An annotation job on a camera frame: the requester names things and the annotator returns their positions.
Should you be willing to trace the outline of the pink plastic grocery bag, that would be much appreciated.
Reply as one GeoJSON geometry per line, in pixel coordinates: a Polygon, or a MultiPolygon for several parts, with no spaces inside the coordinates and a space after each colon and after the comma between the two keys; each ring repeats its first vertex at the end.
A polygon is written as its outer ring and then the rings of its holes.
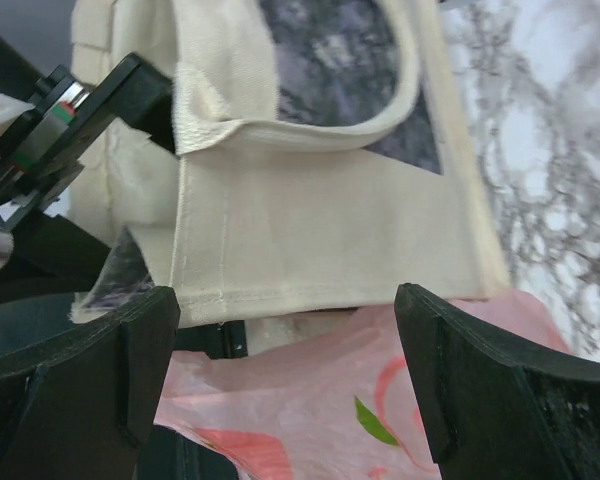
{"type": "Polygon", "coordinates": [[[439,477],[390,305],[241,359],[177,351],[155,422],[244,479],[439,477]]]}

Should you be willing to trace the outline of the canvas tote bag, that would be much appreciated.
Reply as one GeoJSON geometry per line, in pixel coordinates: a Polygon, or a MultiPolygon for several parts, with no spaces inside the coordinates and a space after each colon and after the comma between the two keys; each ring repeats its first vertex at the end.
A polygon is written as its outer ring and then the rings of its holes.
{"type": "Polygon", "coordinates": [[[175,83],[166,152],[115,121],[82,155],[69,216],[104,242],[127,227],[183,326],[383,305],[416,283],[486,299],[509,274],[433,1],[379,1],[396,90],[359,123],[281,120],[276,52],[254,1],[79,1],[72,70],[95,84],[126,54],[175,83]]]}

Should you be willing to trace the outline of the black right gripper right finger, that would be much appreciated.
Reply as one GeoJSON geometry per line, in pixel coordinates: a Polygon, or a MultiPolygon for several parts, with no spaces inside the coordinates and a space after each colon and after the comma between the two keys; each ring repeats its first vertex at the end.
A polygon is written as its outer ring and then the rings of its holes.
{"type": "Polygon", "coordinates": [[[399,336],[444,479],[600,479],[600,363],[493,326],[414,284],[399,336]]]}

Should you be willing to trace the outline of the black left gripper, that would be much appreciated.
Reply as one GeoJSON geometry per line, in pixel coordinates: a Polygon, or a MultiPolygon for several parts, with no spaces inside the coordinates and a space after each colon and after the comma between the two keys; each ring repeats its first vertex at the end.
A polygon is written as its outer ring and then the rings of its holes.
{"type": "Polygon", "coordinates": [[[6,222],[14,250],[0,270],[0,304],[86,291],[109,247],[45,211],[79,176],[80,157],[116,119],[175,150],[172,83],[135,53],[95,86],[78,81],[64,66],[42,76],[0,37],[0,93],[33,106],[0,137],[0,206],[24,200],[6,222]]]}

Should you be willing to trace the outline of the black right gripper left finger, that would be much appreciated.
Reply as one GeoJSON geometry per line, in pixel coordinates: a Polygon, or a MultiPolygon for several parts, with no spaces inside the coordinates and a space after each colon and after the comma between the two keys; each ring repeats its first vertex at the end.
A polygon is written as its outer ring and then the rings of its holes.
{"type": "Polygon", "coordinates": [[[0,305],[0,479],[129,479],[180,310],[156,287],[83,324],[65,294],[0,305]]]}

